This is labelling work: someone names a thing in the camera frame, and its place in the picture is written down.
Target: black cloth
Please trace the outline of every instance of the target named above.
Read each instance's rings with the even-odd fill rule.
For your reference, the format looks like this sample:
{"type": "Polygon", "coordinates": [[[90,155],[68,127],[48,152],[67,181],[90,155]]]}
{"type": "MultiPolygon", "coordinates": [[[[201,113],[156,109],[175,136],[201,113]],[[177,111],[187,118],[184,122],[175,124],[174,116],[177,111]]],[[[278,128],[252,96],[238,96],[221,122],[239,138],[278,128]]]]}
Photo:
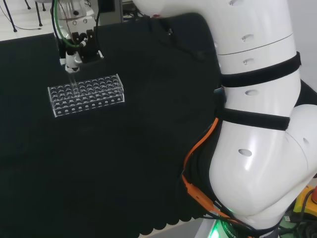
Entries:
{"type": "Polygon", "coordinates": [[[126,102],[60,118],[47,87],[68,81],[53,34],[0,43],[0,237],[136,238],[204,213],[175,190],[213,122],[220,72],[205,21],[170,21],[180,44],[212,54],[198,62],[162,46],[157,22],[155,36],[146,22],[100,27],[106,58],[77,81],[118,73],[126,102]]]}

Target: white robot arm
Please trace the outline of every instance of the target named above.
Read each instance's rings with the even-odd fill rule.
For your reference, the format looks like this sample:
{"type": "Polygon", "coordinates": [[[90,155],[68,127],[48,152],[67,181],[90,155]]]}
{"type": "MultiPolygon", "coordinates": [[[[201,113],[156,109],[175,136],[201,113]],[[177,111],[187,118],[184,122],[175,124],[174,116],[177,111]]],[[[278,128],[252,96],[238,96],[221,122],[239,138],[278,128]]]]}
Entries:
{"type": "MultiPolygon", "coordinates": [[[[195,12],[212,34],[221,73],[242,78],[296,58],[287,0],[134,0],[144,14],[195,12]]],[[[287,130],[224,120],[210,167],[217,198],[255,229],[278,224],[317,172],[317,107],[294,108],[298,69],[275,79],[230,82],[225,108],[290,118],[287,130]]]]}

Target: chair leg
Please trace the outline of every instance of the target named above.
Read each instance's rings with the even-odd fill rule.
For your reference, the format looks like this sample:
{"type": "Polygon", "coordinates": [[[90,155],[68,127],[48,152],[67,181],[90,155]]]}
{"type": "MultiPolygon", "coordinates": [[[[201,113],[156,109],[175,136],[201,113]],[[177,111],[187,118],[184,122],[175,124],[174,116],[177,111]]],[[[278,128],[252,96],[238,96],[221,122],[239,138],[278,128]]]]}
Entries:
{"type": "Polygon", "coordinates": [[[26,5],[28,6],[28,9],[30,10],[31,8],[30,8],[30,6],[29,6],[27,0],[25,0],[25,3],[26,3],[26,5]]]}
{"type": "Polygon", "coordinates": [[[35,2],[35,6],[36,6],[36,11],[38,12],[39,26],[43,26],[41,23],[40,11],[39,11],[39,6],[38,6],[37,1],[35,2]]]}
{"type": "Polygon", "coordinates": [[[7,11],[8,15],[9,15],[9,18],[10,18],[10,21],[11,21],[11,24],[12,24],[12,27],[13,27],[13,31],[14,31],[14,32],[17,32],[17,30],[16,30],[16,28],[15,28],[15,25],[14,25],[14,23],[13,23],[13,20],[12,20],[12,17],[11,17],[10,11],[9,11],[9,8],[8,8],[8,6],[6,5],[5,0],[3,0],[3,2],[4,2],[4,6],[5,6],[5,8],[6,8],[6,11],[7,11]]]}

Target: cable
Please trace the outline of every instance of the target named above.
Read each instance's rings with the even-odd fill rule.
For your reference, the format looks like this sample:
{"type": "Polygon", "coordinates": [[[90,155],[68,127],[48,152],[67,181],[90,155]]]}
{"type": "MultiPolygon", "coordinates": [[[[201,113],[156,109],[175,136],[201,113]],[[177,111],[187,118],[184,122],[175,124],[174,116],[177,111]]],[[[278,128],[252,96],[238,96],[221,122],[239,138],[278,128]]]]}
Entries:
{"type": "Polygon", "coordinates": [[[87,6],[91,7],[91,0],[86,0],[87,3],[85,3],[87,6]]]}
{"type": "MultiPolygon", "coordinates": [[[[4,14],[4,16],[8,19],[8,21],[11,22],[10,19],[9,19],[9,18],[7,17],[7,15],[5,14],[5,12],[3,11],[1,5],[0,5],[0,9],[1,9],[2,13],[4,14]]],[[[18,29],[21,29],[21,30],[28,30],[28,31],[41,30],[41,28],[26,29],[26,28],[19,27],[19,26],[17,26],[17,25],[14,25],[14,26],[15,26],[16,28],[18,28],[18,29]]]]}
{"type": "Polygon", "coordinates": [[[55,18],[55,23],[56,23],[56,27],[57,27],[57,30],[61,36],[61,39],[65,42],[66,45],[70,46],[70,47],[73,47],[73,48],[79,48],[80,45],[73,45],[72,43],[70,43],[62,34],[61,30],[60,30],[60,27],[59,27],[59,23],[58,23],[58,17],[57,17],[57,2],[58,0],[54,0],[54,18],[55,18]]]}
{"type": "Polygon", "coordinates": [[[64,12],[64,16],[65,16],[65,20],[66,20],[66,25],[67,25],[68,32],[69,32],[69,36],[70,36],[71,40],[74,42],[73,36],[72,36],[72,34],[71,34],[71,32],[70,32],[70,29],[69,29],[69,26],[68,26],[68,20],[67,20],[67,16],[66,16],[66,12],[65,12],[65,10],[64,10],[64,7],[63,7],[63,5],[60,3],[59,0],[58,0],[58,3],[59,3],[61,9],[62,9],[63,12],[64,12]]]}
{"type": "MultiPolygon", "coordinates": [[[[208,138],[209,136],[212,134],[212,132],[215,130],[217,124],[219,122],[218,118],[215,118],[213,124],[211,125],[211,127],[209,128],[209,130],[207,131],[207,133],[203,136],[202,139],[200,139],[194,146],[193,148],[187,153],[185,160],[184,160],[184,165],[183,165],[183,172],[186,170],[186,165],[188,160],[190,159],[190,157],[193,155],[193,153],[197,150],[197,148],[199,148],[208,138]]],[[[187,188],[187,192],[197,201],[199,202],[205,209],[206,209],[206,213],[208,215],[210,215],[211,217],[203,217],[205,219],[217,219],[217,220],[221,220],[227,223],[231,223],[233,227],[235,228],[239,228],[241,230],[244,231],[256,231],[256,229],[254,229],[253,227],[251,227],[250,225],[235,219],[235,218],[231,218],[228,215],[222,213],[221,211],[218,211],[214,208],[214,205],[212,204],[206,204],[208,201],[204,200],[207,197],[199,190],[198,188],[194,187],[192,184],[189,184],[188,181],[186,180],[185,176],[182,173],[182,179],[183,182],[185,183],[185,186],[187,188]],[[213,213],[211,213],[210,211],[213,211],[221,216],[215,215],[213,213]]]]}
{"type": "Polygon", "coordinates": [[[99,48],[99,50],[101,51],[100,48],[100,43],[99,43],[99,38],[98,38],[98,23],[99,23],[99,17],[100,17],[100,8],[98,10],[98,14],[97,14],[97,18],[96,18],[96,32],[95,32],[95,36],[96,36],[96,43],[97,43],[97,47],[99,48]]]}
{"type": "Polygon", "coordinates": [[[186,169],[186,164],[189,160],[189,158],[191,157],[191,155],[193,154],[193,152],[199,147],[201,146],[201,144],[204,143],[204,141],[212,134],[212,132],[214,131],[214,129],[216,128],[217,124],[219,122],[219,119],[218,118],[215,118],[214,119],[214,122],[212,124],[212,126],[210,127],[210,129],[208,130],[208,132],[203,136],[203,138],[198,141],[196,143],[196,145],[194,145],[194,147],[187,153],[186,157],[185,157],[185,160],[184,160],[184,166],[183,166],[183,169],[186,169]]]}
{"type": "Polygon", "coordinates": [[[54,30],[56,39],[59,40],[58,33],[57,33],[56,27],[55,27],[55,20],[54,20],[54,3],[55,3],[55,0],[52,0],[51,17],[52,17],[53,30],[54,30]]]}
{"type": "Polygon", "coordinates": [[[279,235],[280,236],[283,236],[285,234],[289,234],[289,233],[293,233],[298,227],[299,225],[301,224],[301,222],[303,221],[303,218],[304,218],[304,213],[305,213],[305,207],[306,207],[306,204],[307,204],[307,201],[308,201],[308,198],[309,196],[314,192],[314,189],[309,191],[304,199],[304,202],[303,202],[303,207],[302,207],[302,211],[301,211],[301,215],[300,215],[300,219],[299,221],[296,223],[296,225],[290,229],[288,228],[285,228],[285,227],[282,227],[282,226],[279,226],[279,228],[281,229],[281,231],[279,232],[279,235]]]}

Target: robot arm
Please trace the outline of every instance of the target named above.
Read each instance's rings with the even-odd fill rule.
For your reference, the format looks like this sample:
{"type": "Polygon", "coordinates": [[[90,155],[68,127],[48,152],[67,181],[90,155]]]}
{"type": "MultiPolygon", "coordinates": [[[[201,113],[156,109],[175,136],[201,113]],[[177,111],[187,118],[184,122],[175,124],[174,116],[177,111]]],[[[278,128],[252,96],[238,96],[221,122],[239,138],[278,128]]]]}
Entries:
{"type": "Polygon", "coordinates": [[[287,0],[134,0],[144,14],[202,15],[212,34],[225,87],[225,108],[290,118],[288,129],[225,121],[212,157],[210,183],[233,215],[255,229],[279,223],[317,171],[317,107],[294,106],[299,70],[246,83],[245,75],[296,58],[287,0]]]}
{"type": "Polygon", "coordinates": [[[72,74],[82,63],[103,59],[94,32],[95,14],[92,9],[86,10],[84,0],[54,0],[53,4],[60,61],[65,70],[72,74]]]}

